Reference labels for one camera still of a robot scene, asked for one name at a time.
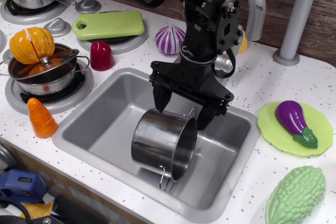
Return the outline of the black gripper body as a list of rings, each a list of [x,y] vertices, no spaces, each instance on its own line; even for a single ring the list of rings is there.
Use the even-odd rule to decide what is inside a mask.
[[[216,80],[214,63],[214,57],[201,61],[192,60],[184,54],[181,54],[179,63],[154,61],[151,63],[150,82],[152,87],[156,82],[169,83],[172,93],[201,106],[216,107],[215,115],[225,114],[234,96]]]

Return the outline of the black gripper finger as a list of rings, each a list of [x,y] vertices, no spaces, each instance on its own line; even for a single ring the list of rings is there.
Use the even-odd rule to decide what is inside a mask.
[[[212,105],[203,106],[197,118],[197,130],[202,131],[207,128],[216,114],[216,107]]]
[[[156,109],[160,113],[163,112],[172,96],[171,85],[169,83],[156,82],[153,86],[153,95]]]

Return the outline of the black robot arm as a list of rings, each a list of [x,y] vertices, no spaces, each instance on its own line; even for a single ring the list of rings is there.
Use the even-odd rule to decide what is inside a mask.
[[[165,0],[135,0],[154,8]],[[218,78],[228,78],[233,70],[215,70],[215,61],[225,54],[235,64],[233,47],[239,44],[242,31],[238,27],[239,0],[181,0],[184,3],[186,35],[180,45],[179,63],[154,61],[150,82],[155,107],[162,112],[173,93],[202,106],[197,128],[204,130],[215,116],[223,115],[233,95]]]

